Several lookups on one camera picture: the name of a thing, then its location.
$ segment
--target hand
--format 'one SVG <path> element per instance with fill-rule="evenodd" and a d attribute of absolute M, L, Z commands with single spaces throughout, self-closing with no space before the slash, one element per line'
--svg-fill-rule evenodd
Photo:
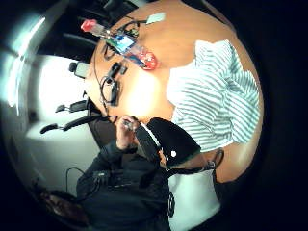
<path fill-rule="evenodd" d="M 125 124 L 126 122 L 132 123 L 133 130 L 129 129 L 129 127 Z M 124 150 L 131 143 L 133 143 L 135 138 L 135 129 L 138 128 L 140 123 L 132 116 L 124 115 L 117 123 L 116 126 L 116 146 Z"/>

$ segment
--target black cable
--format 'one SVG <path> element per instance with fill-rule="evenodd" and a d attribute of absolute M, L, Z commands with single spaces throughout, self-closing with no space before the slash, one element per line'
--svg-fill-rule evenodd
<path fill-rule="evenodd" d="M 83 175 L 86 175 L 81 169 L 79 169 L 78 167 L 70 167 L 66 170 L 66 174 L 65 174 L 65 190 L 66 190 L 66 193 L 68 193 L 68 173 L 72 170 L 72 169 L 76 169 L 76 170 L 79 170 L 80 172 L 83 173 Z"/>
<path fill-rule="evenodd" d="M 100 81 L 98 80 L 98 77 L 97 77 L 97 73 L 96 73 L 96 52 L 97 52 L 97 46 L 94 50 L 94 55 L 93 55 L 93 58 L 94 58 L 94 61 L 93 61 L 93 67 L 94 67 L 94 75 L 95 75 L 95 78 L 96 78 L 96 81 L 97 81 L 97 84 L 98 84 L 98 87 L 99 87 L 99 91 L 100 91 L 100 96 L 103 97 L 103 91 L 102 91 L 102 88 L 100 86 Z M 101 102 L 104 106 L 104 109 L 105 109 L 105 112 L 106 112 L 106 116 L 109 115 L 109 112 L 108 112 L 108 108 L 107 108 L 107 105 L 106 103 L 103 101 Z"/>
<path fill-rule="evenodd" d="M 112 88 L 114 88 L 114 87 L 116 87 L 116 81 L 114 80 L 114 78 L 107 76 L 107 77 L 104 77 L 104 81 L 101 85 L 101 97 L 102 97 L 105 104 L 109 104 L 109 103 L 112 103 L 116 100 L 116 94 L 113 94 L 113 91 L 112 91 L 112 98 L 110 100 L 106 99 L 105 94 L 104 94 L 104 87 L 105 87 L 106 83 L 108 85 L 112 85 Z"/>

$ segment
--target round wooden table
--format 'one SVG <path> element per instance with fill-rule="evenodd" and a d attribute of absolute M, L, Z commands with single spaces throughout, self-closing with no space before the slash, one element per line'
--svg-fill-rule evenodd
<path fill-rule="evenodd" d="M 236 48 L 244 70 L 250 70 L 254 75 L 260 93 L 260 119 L 252 139 L 248 143 L 232 143 L 224 147 L 225 157 L 217 170 L 220 182 L 234 180 L 251 163 L 262 129 L 263 96 L 254 64 L 237 35 L 228 26 L 180 0 L 149 3 L 129 13 L 128 16 L 146 20 L 154 13 L 165 13 L 165 20 L 148 25 L 141 24 L 138 42 L 155 54 L 159 65 L 154 70 L 142 70 L 135 64 L 127 62 L 126 73 L 118 74 L 115 78 L 120 83 L 120 94 L 118 105 L 109 107 L 109 115 L 131 115 L 145 123 L 154 116 L 170 120 L 174 109 L 166 97 L 170 69 L 187 65 L 193 60 L 196 40 L 216 42 L 228 39 Z M 122 18 L 113 29 L 130 20 L 128 17 Z M 115 55 L 109 61 L 105 61 L 101 52 L 104 44 L 105 41 L 101 40 L 92 56 L 89 75 L 85 79 L 85 90 L 93 103 L 106 114 L 100 102 L 100 87 L 96 77 L 101 80 L 111 66 L 123 58 Z M 203 156 L 211 158 L 213 153 L 214 151 L 204 153 Z M 194 167 L 200 165 L 200 159 L 195 158 L 191 164 Z"/>

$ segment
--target man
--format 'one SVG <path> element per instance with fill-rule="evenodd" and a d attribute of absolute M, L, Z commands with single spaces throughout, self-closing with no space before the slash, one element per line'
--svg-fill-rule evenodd
<path fill-rule="evenodd" d="M 116 141 L 101 149 L 78 180 L 77 200 L 93 230 L 169 230 L 164 170 L 140 155 L 121 165 L 123 155 L 137 149 L 132 144 L 139 126 L 134 117 L 124 115 L 116 127 Z M 146 176 L 152 177 L 143 186 Z"/>

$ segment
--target chair backrest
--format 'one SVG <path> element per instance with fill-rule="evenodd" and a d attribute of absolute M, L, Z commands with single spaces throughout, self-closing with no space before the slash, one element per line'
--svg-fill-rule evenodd
<path fill-rule="evenodd" d="M 85 79 L 88 74 L 90 65 L 86 62 L 72 62 L 69 65 L 69 71 L 73 72 L 77 77 Z"/>

